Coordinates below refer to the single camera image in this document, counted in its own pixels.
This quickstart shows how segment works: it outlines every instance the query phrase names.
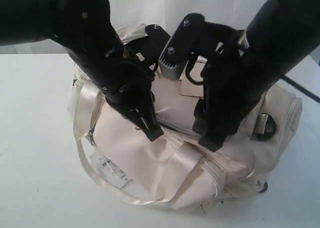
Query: white curtain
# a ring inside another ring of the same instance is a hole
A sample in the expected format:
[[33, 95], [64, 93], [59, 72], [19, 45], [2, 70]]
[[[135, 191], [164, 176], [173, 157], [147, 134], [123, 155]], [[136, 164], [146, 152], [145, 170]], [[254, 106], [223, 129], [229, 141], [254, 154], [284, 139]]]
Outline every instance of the white curtain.
[[[172, 34], [189, 13], [204, 14], [206, 20], [245, 29], [266, 0], [110, 0], [114, 28], [139, 23], [159, 24]], [[0, 53], [62, 53], [52, 41], [0, 47]]]

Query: table surface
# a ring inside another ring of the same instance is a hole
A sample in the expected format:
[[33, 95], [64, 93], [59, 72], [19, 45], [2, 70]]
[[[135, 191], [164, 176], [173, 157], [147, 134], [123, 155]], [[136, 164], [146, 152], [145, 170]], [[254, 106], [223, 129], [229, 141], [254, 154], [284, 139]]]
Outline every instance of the table surface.
[[[299, 130], [267, 193], [187, 215], [122, 203], [96, 186], [78, 160], [66, 106], [67, 55], [0, 56], [1, 227], [317, 227], [320, 223], [320, 105], [303, 98]], [[290, 77], [320, 94], [307, 57]]]

